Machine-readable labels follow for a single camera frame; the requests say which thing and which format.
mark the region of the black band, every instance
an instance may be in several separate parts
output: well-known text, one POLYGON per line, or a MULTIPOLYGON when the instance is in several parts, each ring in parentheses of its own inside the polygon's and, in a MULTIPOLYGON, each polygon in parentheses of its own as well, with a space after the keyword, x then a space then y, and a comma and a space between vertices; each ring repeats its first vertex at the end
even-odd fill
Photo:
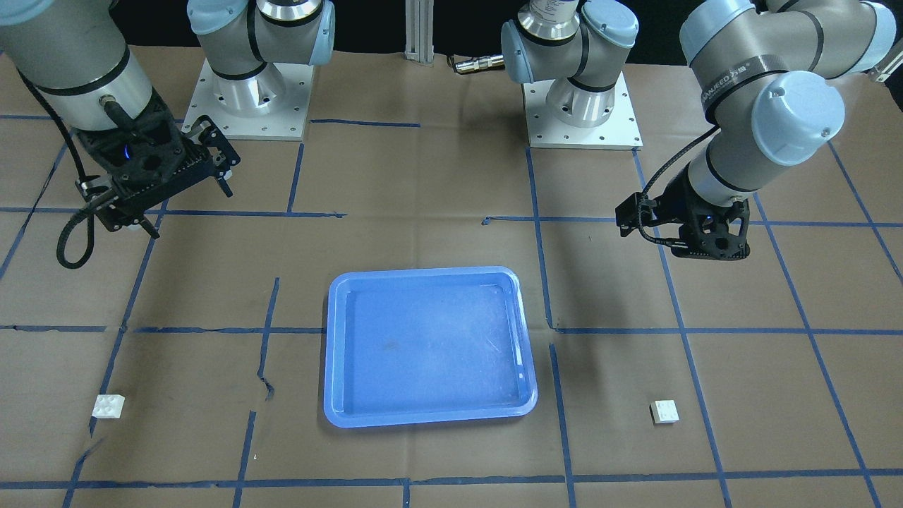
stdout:
POLYGON ((257 74, 263 72, 264 69, 266 69, 266 62, 261 63, 260 66, 253 71, 245 72, 244 74, 224 74, 222 72, 217 72, 215 69, 213 69, 213 73, 220 76, 223 80, 241 81, 255 77, 257 74))
POLYGON ((568 80, 569 83, 571 83, 573 86, 577 87, 578 89, 581 89, 581 90, 583 90, 583 91, 590 91, 590 92, 593 92, 593 93, 600 93, 600 92, 603 92, 603 91, 609 91, 610 89, 615 88, 615 85, 618 84, 618 83, 615 81, 614 83, 611 83, 610 85, 608 85, 608 86, 606 86, 606 87, 591 87, 590 85, 584 85, 583 83, 580 83, 578 80, 576 80, 576 79, 574 79, 574 78, 568 78, 567 80, 568 80))
POLYGON ((815 17, 815 14, 809 13, 807 11, 798 11, 801 14, 805 14, 810 20, 812 20, 812 24, 815 25, 815 35, 818 37, 818 45, 815 48, 815 58, 812 59, 812 65, 809 66, 809 71, 818 66, 818 62, 822 59, 822 52, 824 51, 824 28, 822 27, 822 22, 818 21, 818 18, 815 17))
POLYGON ((723 100, 743 85, 769 74, 787 72, 784 60, 777 55, 760 55, 747 59, 726 70, 703 88, 702 102, 705 118, 714 121, 714 111, 723 100))
POLYGON ((583 71, 586 71, 587 62, 590 61, 590 31, 586 28, 586 23, 580 24, 580 36, 583 38, 583 49, 580 54, 580 66, 577 67, 574 76, 583 74, 583 71))
POLYGON ((776 10, 776 12, 778 12, 778 13, 783 13, 783 12, 785 12, 787 9, 789 9, 790 7, 793 7, 794 5, 796 5, 797 2, 799 2, 799 0, 790 0, 790 1, 787 2, 786 4, 781 5, 781 7, 780 7, 779 9, 776 10))
POLYGON ((566 37, 566 38, 560 39, 558 41, 552 41, 549 39, 543 39, 542 37, 536 37, 532 33, 525 30, 524 27, 521 26, 521 24, 518 20, 514 20, 514 24, 517 27, 517 31, 521 32, 521 34, 524 35, 525 39, 532 42, 533 44, 539 44, 540 46, 547 46, 550 48, 555 47, 555 46, 564 46, 568 42, 573 41, 573 38, 577 36, 577 32, 575 32, 570 37, 566 37))
POLYGON ((91 81, 88 84, 81 85, 78 87, 74 87, 71 89, 49 89, 47 87, 42 87, 41 85, 35 84, 34 87, 46 94, 62 96, 62 97, 72 97, 75 95, 84 95, 86 93, 91 93, 92 91, 102 89, 106 87, 106 85, 110 84, 122 75, 123 71, 126 70, 126 66, 128 66, 128 61, 131 59, 132 53, 128 50, 128 46, 126 46, 126 52, 123 53, 122 59, 119 63, 116 64, 110 72, 104 74, 102 77, 91 81))
POLYGON ((310 23, 311 21, 317 19, 320 16, 320 12, 323 10, 323 6, 326 5, 326 2, 321 2, 317 5, 317 8, 313 10, 312 13, 307 14, 301 19, 295 19, 292 21, 282 21, 278 19, 273 19, 271 17, 266 17, 266 14, 260 13, 260 17, 264 18, 264 21, 270 24, 274 24, 276 26, 283 26, 285 28, 291 28, 293 26, 302 26, 310 23))
POLYGON ((711 173, 712 176, 715 177, 715 180, 718 180, 718 183, 720 183, 721 185, 724 185, 728 189, 731 189, 732 191, 736 191, 738 193, 754 193, 754 192, 756 192, 756 191, 751 191, 748 189, 741 189, 736 185, 731 185, 730 183, 727 183, 727 181, 725 181, 723 178, 721 178, 721 175, 715 171, 715 167, 712 165, 712 157, 709 154, 711 152, 711 150, 712 150, 712 145, 708 145, 707 147, 705 147, 705 165, 709 166, 709 173, 711 173))
POLYGON ((257 28, 255 26, 254 13, 257 12, 257 4, 254 0, 247 3, 247 41, 251 44, 251 52, 257 61, 264 61, 264 57, 260 54, 260 46, 257 45, 257 28))

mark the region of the metal base plate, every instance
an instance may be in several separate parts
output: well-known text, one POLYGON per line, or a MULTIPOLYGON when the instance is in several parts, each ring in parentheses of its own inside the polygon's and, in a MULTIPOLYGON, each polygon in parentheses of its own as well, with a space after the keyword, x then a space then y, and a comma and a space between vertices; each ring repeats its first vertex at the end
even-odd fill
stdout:
POLYGON ((307 126, 307 111, 311 103, 313 66, 297 63, 277 63, 285 78, 288 100, 284 108, 262 117, 246 118, 229 114, 213 93, 213 70, 207 61, 200 70, 198 85, 185 113, 184 132, 201 115, 209 115, 229 139, 270 139, 274 141, 302 141, 307 126))
POLYGON ((615 84, 615 106, 611 116, 595 128, 569 126, 552 114, 545 105, 545 95, 553 82, 538 81, 524 85, 526 130, 531 147, 632 150, 643 146, 624 74, 618 77, 615 84))

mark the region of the tray rim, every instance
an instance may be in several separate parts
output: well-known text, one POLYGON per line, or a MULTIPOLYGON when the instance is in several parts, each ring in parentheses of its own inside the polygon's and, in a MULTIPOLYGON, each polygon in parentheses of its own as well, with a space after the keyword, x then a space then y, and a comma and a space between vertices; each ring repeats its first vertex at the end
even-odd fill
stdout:
POLYGON ((323 412, 326 419, 339 428, 367 428, 393 425, 407 425, 414 423, 437 423, 444 421, 460 421, 469 419, 494 419, 521 417, 532 411, 539 398, 538 382, 533 362, 533 352, 527 331, 524 302, 521 294, 520 280, 511 269, 502 266, 487 267, 461 267, 461 268, 413 268, 401 270, 379 270, 349 272, 336 277, 330 284, 327 303, 326 347, 324 354, 325 376, 323 379, 323 412), (337 411, 334 408, 336 395, 336 376, 343 373, 343 367, 336 369, 335 354, 339 338, 339 330, 344 331, 344 323, 338 322, 339 310, 344 307, 344 299, 339 299, 341 287, 348 281, 361 279, 393 279, 393 278, 423 278, 423 277, 447 277, 449 275, 502 275, 512 288, 513 301, 507 303, 514 311, 515 322, 512 328, 517 333, 517 341, 520 349, 521 361, 524 365, 524 374, 528 397, 526 402, 514 406, 494 408, 467 408, 442 411, 411 411, 411 412, 387 412, 383 414, 368 414, 366 416, 353 417, 337 411))

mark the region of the blue tape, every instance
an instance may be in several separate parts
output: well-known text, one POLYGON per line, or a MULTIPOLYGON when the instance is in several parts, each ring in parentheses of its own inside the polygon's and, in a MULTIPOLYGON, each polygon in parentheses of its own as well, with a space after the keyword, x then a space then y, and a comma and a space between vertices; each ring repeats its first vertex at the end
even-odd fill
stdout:
MULTIPOLYGON (((768 215, 765 213, 765 207, 762 205, 762 201, 760 200, 759 195, 753 194, 753 198, 756 201, 756 206, 759 207, 759 213, 761 214, 762 219, 768 221, 768 215)), ((775 237, 775 232, 772 230, 770 225, 766 225, 765 229, 768 232, 768 237, 771 239, 771 245, 775 249, 777 262, 780 264, 781 270, 784 272, 784 278, 787 280, 787 285, 790 287, 790 294, 793 296, 794 303, 796 304, 796 310, 799 311, 799 316, 803 320, 803 326, 805 327, 809 336, 809 343, 812 345, 812 351, 815 354, 815 359, 818 361, 818 368, 822 371, 824 382, 825 384, 827 384, 828 391, 831 393, 831 399, 834 403, 834 408, 837 410, 837 416, 840 417, 841 423, 843 424, 843 431, 846 432, 847 439, 850 441, 850 446, 852 447, 853 454, 856 456, 856 462, 859 464, 860 474, 865 479, 866 487, 868 487, 869 489, 869 495, 871 495, 871 500, 874 502, 875 507, 880 508, 881 501, 878 499, 878 492, 875 490, 875 485, 871 481, 871 476, 869 475, 869 471, 865 466, 865 460, 862 458, 862 452, 859 450, 859 445, 856 444, 856 437, 853 435, 852 429, 850 429, 850 422, 847 420, 846 413, 843 411, 843 406, 841 405, 840 398, 837 396, 837 390, 834 389, 834 384, 831 381, 831 375, 828 373, 828 368, 824 363, 822 352, 818 347, 818 342, 815 340, 815 334, 812 331, 812 326, 809 324, 809 318, 805 314, 803 301, 800 299, 799 294, 796 292, 796 285, 794 284, 793 279, 790 277, 790 270, 787 268, 787 263, 784 261, 784 256, 781 254, 781 249, 777 244, 777 237, 775 237)))
MULTIPOLYGON (((643 175, 643 165, 639 162, 637 149, 634 148, 633 162, 637 167, 637 177, 641 187, 646 187, 646 177, 643 175)), ((658 228, 654 228, 656 235, 659 235, 658 228)), ((675 310, 675 319, 677 326, 680 328, 681 342, 684 344, 684 354, 686 355, 687 364, 690 367, 690 375, 693 378, 693 386, 696 391, 696 399, 699 402, 700 412, 703 414, 703 424, 705 426, 705 434, 709 439, 709 447, 712 449, 712 459, 715 463, 715 471, 718 473, 718 484, 721 486, 721 496, 724 498, 725 508, 732 508, 731 492, 728 489, 728 481, 724 476, 724 466, 721 463, 721 453, 718 451, 718 443, 715 440, 715 432, 712 428, 712 420, 709 418, 709 410, 705 404, 705 396, 703 395, 703 386, 699 381, 699 372, 696 370, 696 361, 693 358, 693 348, 690 346, 690 339, 687 336, 686 325, 684 324, 684 315, 681 313, 680 302, 677 300, 677 291, 675 289, 674 279, 671 277, 671 268, 668 266, 665 248, 658 246, 658 257, 662 261, 662 269, 665 271, 665 281, 668 285, 668 293, 671 296, 671 305, 675 310)))
POLYGON ((276 309, 276 299, 279 297, 279 277, 273 281, 273 292, 270 293, 270 303, 266 308, 266 321, 264 323, 264 337, 260 342, 260 366, 257 368, 257 378, 266 385, 266 400, 273 398, 275 388, 266 379, 264 368, 266 367, 266 352, 270 347, 270 326, 273 324, 273 312, 276 309))
POLYGON ((401 508, 411 508, 411 478, 402 480, 401 486, 401 508))
POLYGON ((847 172, 846 166, 843 165, 840 154, 838 154, 837 149, 834 148, 834 143, 828 141, 828 147, 831 148, 831 153, 834 155, 834 160, 837 161, 837 165, 841 168, 843 178, 846 179, 847 184, 850 185, 852 195, 856 197, 856 202, 862 209, 862 214, 865 215, 865 220, 869 222, 872 232, 875 233, 875 238, 878 239, 878 243, 881 245, 881 249, 884 250, 884 255, 888 258, 890 265, 894 268, 894 273, 897 274, 897 278, 899 279, 900 283, 903 284, 903 274, 900 273, 900 267, 897 265, 897 261, 894 260, 894 257, 890 254, 890 249, 888 249, 888 245, 884 242, 884 238, 881 236, 880 231, 878 231, 878 228, 875 227, 875 221, 872 220, 869 210, 865 207, 865 202, 862 200, 861 196, 859 196, 859 191, 856 190, 856 186, 853 185, 852 178, 850 178, 850 174, 847 172))
MULTIPOLYGON (((60 162, 62 161, 63 155, 66 153, 66 144, 64 143, 62 148, 60 148, 60 152, 57 153, 57 158, 53 161, 53 166, 51 167, 51 171, 47 174, 47 178, 44 180, 41 191, 38 193, 38 198, 34 200, 34 207, 37 208, 38 203, 41 202, 41 198, 44 197, 44 193, 47 192, 47 188, 51 184, 51 179, 53 175, 56 174, 56 170, 60 167, 60 162)), ((25 222, 23 222, 22 227, 19 228, 19 232, 15 235, 15 240, 13 240, 13 245, 10 246, 9 251, 6 252, 6 258, 3 261, 3 265, 0 265, 0 280, 3 280, 4 275, 6 275, 6 271, 9 269, 10 263, 13 262, 13 257, 15 256, 15 252, 19 249, 19 244, 22 243, 22 238, 25 237, 25 230, 28 229, 28 224, 32 221, 32 217, 35 212, 33 209, 28 209, 28 215, 25 216, 25 222)))
POLYGON ((346 217, 347 213, 329 212, 229 212, 222 210, 169 210, 166 215, 194 215, 194 216, 216 216, 216 217, 306 217, 309 219, 337 218, 346 217))
POLYGON ((66 334, 102 334, 105 326, 38 326, 38 325, 0 325, 0 330, 16 332, 63 332, 66 334))
POLYGON ((540 476, 445 476, 414 480, 411 485, 495 485, 495 484, 563 484, 562 475, 540 476))
MULTIPOLYGON (((161 206, 163 213, 157 215, 157 221, 154 224, 154 227, 157 230, 160 229, 160 226, 163 223, 163 217, 165 216, 166 207, 168 205, 169 200, 164 201, 161 206)), ((119 325, 119 332, 116 334, 116 341, 113 342, 113 350, 110 352, 110 357, 107 361, 107 370, 104 372, 104 379, 100 383, 100 394, 107 393, 107 390, 109 389, 110 379, 113 377, 113 367, 116 365, 116 357, 119 355, 119 348, 122 346, 123 337, 125 337, 126 330, 128 330, 128 319, 132 316, 132 309, 135 307, 138 291, 141 289, 141 283, 144 280, 144 273, 147 271, 148 263, 150 263, 151 253, 154 252, 154 245, 156 245, 156 240, 153 238, 147 241, 147 247, 144 249, 144 257, 141 259, 141 266, 138 267, 138 275, 135 276, 135 283, 132 285, 132 292, 128 297, 126 311, 123 313, 122 322, 119 325)), ((91 417, 91 421, 88 424, 88 432, 91 436, 94 436, 94 428, 97 424, 98 419, 91 417)))
POLYGON ((46 115, 0 115, 0 120, 53 120, 46 115))
POLYGON ((245 474, 247 473, 247 458, 251 455, 251 438, 254 437, 254 421, 257 413, 249 411, 247 414, 247 430, 245 430, 245 445, 241 448, 241 464, 238 466, 238 479, 235 485, 235 496, 232 498, 232 508, 241 506, 241 493, 245 487, 245 474))
POLYGON ((545 322, 552 326, 552 303, 549 297, 549 277, 545 271, 545 250, 543 249, 543 228, 539 220, 539 198, 536 195, 536 176, 533 172, 533 153, 526 148, 526 170, 530 177, 530 199, 533 204, 533 227, 536 235, 536 252, 539 255, 539 277, 543 283, 543 305, 545 306, 545 322))
POLYGON ((342 120, 339 118, 319 118, 311 120, 312 124, 342 124, 349 126, 368 126, 368 127, 410 127, 420 128, 420 124, 409 124, 404 122, 366 122, 361 120, 342 120))
POLYGON ((88 460, 88 457, 91 456, 91 454, 94 453, 94 450, 98 449, 103 442, 103 439, 98 440, 97 443, 94 443, 90 448, 85 450, 85 453, 81 454, 79 460, 75 462, 75 467, 72 469, 72 478, 69 482, 69 487, 66 489, 66 496, 62 500, 62 508, 69 508, 72 505, 72 496, 75 495, 76 484, 79 481, 79 476, 81 476, 81 468, 85 465, 85 461, 88 460))
POLYGON ((573 486, 573 470, 571 467, 571 444, 567 437, 567 420, 564 417, 564 395, 562 393, 561 373, 558 371, 558 352, 555 344, 549 344, 549 356, 552 359, 552 378, 555 385, 555 403, 558 405, 558 428, 562 435, 562 454, 564 457, 564 482, 567 484, 568 504, 577 508, 577 493, 573 486))
POLYGON ((291 213, 294 208, 294 195, 298 192, 298 180, 301 179, 301 163, 304 159, 304 143, 298 145, 298 157, 294 161, 294 176, 292 177, 292 189, 288 194, 288 206, 285 207, 286 213, 291 213))

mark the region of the white block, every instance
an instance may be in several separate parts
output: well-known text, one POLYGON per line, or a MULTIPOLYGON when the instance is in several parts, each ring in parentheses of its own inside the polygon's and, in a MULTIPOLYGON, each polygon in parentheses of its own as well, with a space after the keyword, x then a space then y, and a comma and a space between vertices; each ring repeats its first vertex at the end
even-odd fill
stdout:
POLYGON ((98 395, 91 416, 98 419, 119 418, 126 398, 122 395, 98 395))
POLYGON ((677 416, 677 405, 673 400, 656 400, 649 407, 652 409, 652 419, 656 423, 675 423, 680 420, 677 416))

